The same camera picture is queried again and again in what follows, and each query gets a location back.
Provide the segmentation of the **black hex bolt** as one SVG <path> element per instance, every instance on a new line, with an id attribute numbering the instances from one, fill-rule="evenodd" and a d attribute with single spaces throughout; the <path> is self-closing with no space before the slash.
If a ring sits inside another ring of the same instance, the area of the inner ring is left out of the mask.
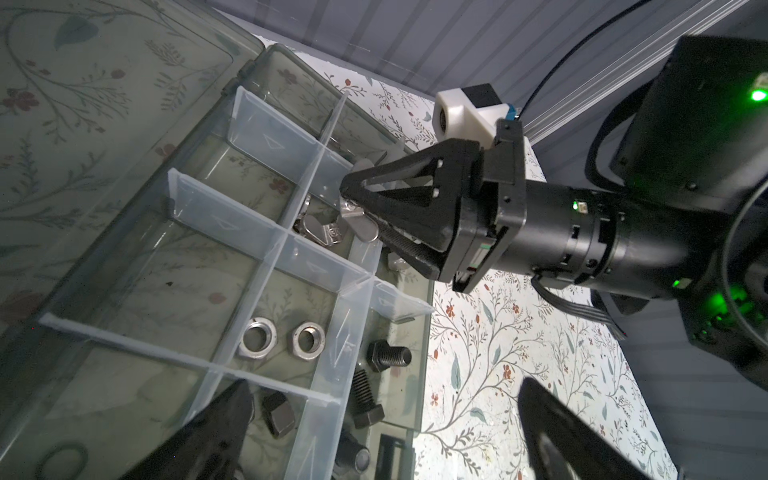
<path id="1" fill-rule="evenodd" d="M 412 352 L 408 347 L 392 346 L 387 340 L 375 340 L 368 346 L 366 360 L 376 373 L 391 367 L 407 367 L 412 361 Z"/>
<path id="2" fill-rule="evenodd" d="M 356 429 L 371 427 L 385 418 L 384 409 L 374 399 L 367 373 L 362 368 L 357 368 L 351 382 L 355 410 L 352 414 Z"/>

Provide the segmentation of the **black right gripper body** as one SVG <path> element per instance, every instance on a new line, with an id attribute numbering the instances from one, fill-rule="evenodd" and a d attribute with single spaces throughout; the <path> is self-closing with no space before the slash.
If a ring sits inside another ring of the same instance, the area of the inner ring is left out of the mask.
<path id="1" fill-rule="evenodd" d="M 496 138 L 459 137 L 461 203 L 478 209 L 480 239 L 453 273 L 469 293 L 489 270 L 528 275 L 543 287 L 630 291 L 630 201 L 620 194 L 528 180 L 522 126 L 502 120 Z"/>

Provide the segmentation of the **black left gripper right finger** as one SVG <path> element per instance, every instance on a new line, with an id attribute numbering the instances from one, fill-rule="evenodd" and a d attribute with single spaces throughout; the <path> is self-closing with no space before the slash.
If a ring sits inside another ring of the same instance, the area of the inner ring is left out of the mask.
<path id="1" fill-rule="evenodd" d="M 522 381 L 518 411 L 537 479 L 647 477 L 532 377 Z"/>

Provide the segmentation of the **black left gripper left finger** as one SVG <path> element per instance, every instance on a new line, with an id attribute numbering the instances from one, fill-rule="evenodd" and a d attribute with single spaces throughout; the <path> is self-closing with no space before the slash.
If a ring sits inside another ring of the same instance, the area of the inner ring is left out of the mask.
<path id="1" fill-rule="evenodd" d="M 233 479 L 254 412 L 248 383 L 226 388 L 124 479 Z"/>

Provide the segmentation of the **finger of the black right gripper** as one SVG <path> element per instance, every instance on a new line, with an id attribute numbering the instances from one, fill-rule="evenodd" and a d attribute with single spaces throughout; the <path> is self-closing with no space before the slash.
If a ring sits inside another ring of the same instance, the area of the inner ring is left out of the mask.
<path id="1" fill-rule="evenodd" d="M 377 221 L 379 239 L 408 265 L 429 280 L 450 281 L 452 274 L 445 269 L 446 257 L 425 244 L 415 243 L 386 223 Z"/>
<path id="2" fill-rule="evenodd" d="M 439 252 L 456 229 L 462 188 L 481 153 L 476 141 L 449 139 L 392 163 L 346 175 L 343 198 Z"/>

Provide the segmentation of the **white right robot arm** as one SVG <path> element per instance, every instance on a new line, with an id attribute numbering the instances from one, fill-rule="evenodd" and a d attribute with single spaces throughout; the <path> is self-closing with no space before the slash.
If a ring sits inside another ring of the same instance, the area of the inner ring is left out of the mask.
<path id="1" fill-rule="evenodd" d="M 424 277 L 472 291 L 490 270 L 527 275 L 557 309 L 575 285 L 678 303 L 692 345 L 767 383 L 767 45 L 684 36 L 607 115 L 587 189 L 530 180 L 519 119 L 344 177 L 342 198 Z"/>

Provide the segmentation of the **silver hex nut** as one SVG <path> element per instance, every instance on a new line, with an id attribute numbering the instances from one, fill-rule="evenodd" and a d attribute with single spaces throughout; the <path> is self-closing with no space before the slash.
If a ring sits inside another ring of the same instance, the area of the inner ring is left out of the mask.
<path id="1" fill-rule="evenodd" d="M 247 324 L 237 354 L 249 360 L 263 360 L 277 344 L 275 324 L 268 318 L 254 317 Z"/>
<path id="2" fill-rule="evenodd" d="M 302 361 L 313 361 L 324 351 L 326 335 L 323 327 L 314 322 L 297 326 L 290 336 L 291 354 Z"/>

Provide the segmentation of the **green transparent organizer box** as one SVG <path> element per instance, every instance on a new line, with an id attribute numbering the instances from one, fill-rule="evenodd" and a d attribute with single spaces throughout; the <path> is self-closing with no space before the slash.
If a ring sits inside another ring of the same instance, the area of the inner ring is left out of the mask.
<path id="1" fill-rule="evenodd" d="M 303 201 L 342 221 L 358 161 L 408 148 L 348 91 L 196 1 L 1 5 L 1 475 L 117 479 L 244 380 L 244 479 L 410 479 L 419 364 L 350 385 L 379 337 L 425 343 L 431 285 L 353 231 L 293 230 Z M 237 354 L 254 317 L 277 344 Z M 313 361 L 291 354 L 323 327 Z M 295 428 L 275 439 L 263 398 Z"/>

